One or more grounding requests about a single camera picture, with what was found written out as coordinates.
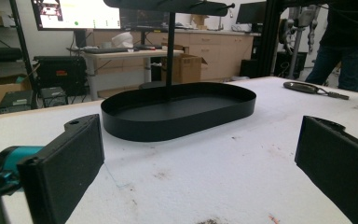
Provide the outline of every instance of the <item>white table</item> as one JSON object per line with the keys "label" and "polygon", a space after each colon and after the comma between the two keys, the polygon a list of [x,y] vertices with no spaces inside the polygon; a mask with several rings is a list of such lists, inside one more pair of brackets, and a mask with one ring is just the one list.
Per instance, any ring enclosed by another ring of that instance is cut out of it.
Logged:
{"label": "white table", "polygon": [[[173,56],[183,53],[182,50],[174,50]],[[97,84],[97,79],[100,77],[106,77],[108,75],[96,75],[94,62],[95,61],[111,61],[111,60],[122,60],[131,58],[144,58],[144,73],[145,82],[150,82],[151,79],[151,63],[150,58],[154,57],[167,57],[167,50],[156,49],[156,50],[139,50],[134,52],[118,52],[118,53],[106,53],[106,54],[82,54],[86,61],[87,75],[89,81],[89,92],[91,100],[98,100],[98,91],[101,91]]]}
{"label": "white table", "polygon": [[[170,141],[138,143],[103,130],[105,165],[68,223],[350,223],[296,166],[304,115],[358,137],[349,101],[285,89],[277,77],[237,81],[257,94],[252,116]],[[44,146],[101,101],[0,116],[0,151]],[[4,197],[13,223],[31,223],[22,192]]]}

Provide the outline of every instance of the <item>robotic arm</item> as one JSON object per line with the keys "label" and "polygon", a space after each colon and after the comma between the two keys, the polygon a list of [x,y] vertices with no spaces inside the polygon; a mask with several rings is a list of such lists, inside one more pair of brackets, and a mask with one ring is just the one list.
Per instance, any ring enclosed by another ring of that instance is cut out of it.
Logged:
{"label": "robotic arm", "polygon": [[303,31],[305,27],[310,27],[310,33],[308,35],[308,44],[310,52],[313,51],[313,43],[315,37],[315,28],[318,25],[317,18],[319,16],[320,7],[316,5],[310,5],[308,7],[289,7],[289,16],[285,24],[285,32],[281,39],[283,40],[284,47],[293,54],[293,47],[291,47],[292,36],[295,32]]}

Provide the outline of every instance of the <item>black oval tray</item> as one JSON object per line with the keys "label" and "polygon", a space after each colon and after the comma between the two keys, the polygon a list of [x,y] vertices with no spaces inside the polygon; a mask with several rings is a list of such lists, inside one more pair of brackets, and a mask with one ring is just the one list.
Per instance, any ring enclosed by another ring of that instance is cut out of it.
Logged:
{"label": "black oval tray", "polygon": [[207,82],[125,91],[102,102],[103,126],[130,141],[165,141],[246,118],[255,98],[245,88]]}

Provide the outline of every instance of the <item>computer monitor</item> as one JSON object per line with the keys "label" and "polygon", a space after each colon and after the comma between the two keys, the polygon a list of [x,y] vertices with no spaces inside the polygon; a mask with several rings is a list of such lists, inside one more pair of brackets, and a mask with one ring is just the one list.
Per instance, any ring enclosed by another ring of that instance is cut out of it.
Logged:
{"label": "computer monitor", "polygon": [[103,0],[31,0],[37,29],[120,29],[119,9]]}
{"label": "computer monitor", "polygon": [[120,9],[121,28],[133,31],[168,31],[170,14],[160,11]]}
{"label": "computer monitor", "polygon": [[263,23],[266,14],[266,2],[246,3],[240,5],[237,24]]}

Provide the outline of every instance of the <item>black shirt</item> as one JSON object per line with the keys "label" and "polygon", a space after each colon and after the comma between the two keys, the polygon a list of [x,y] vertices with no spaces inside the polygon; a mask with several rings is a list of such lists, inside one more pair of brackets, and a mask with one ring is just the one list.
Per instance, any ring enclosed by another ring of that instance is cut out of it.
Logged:
{"label": "black shirt", "polygon": [[327,22],[321,45],[358,46],[358,0],[329,4]]}

